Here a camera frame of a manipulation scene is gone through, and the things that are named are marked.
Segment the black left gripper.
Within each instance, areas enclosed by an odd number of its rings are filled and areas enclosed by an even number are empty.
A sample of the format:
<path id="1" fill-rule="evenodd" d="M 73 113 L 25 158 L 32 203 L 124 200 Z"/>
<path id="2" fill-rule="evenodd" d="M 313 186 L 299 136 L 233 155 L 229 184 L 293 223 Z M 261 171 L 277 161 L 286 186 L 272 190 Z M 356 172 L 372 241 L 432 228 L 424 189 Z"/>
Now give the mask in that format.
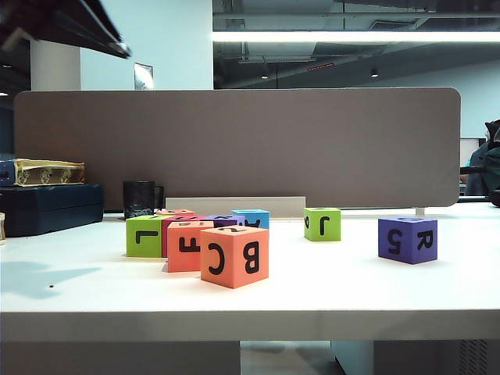
<path id="1" fill-rule="evenodd" d="M 39 39 L 131 57 L 100 1 L 56 1 L 37 37 L 38 6 L 39 1 L 1 1 L 1 50 L 13 50 L 23 39 Z"/>

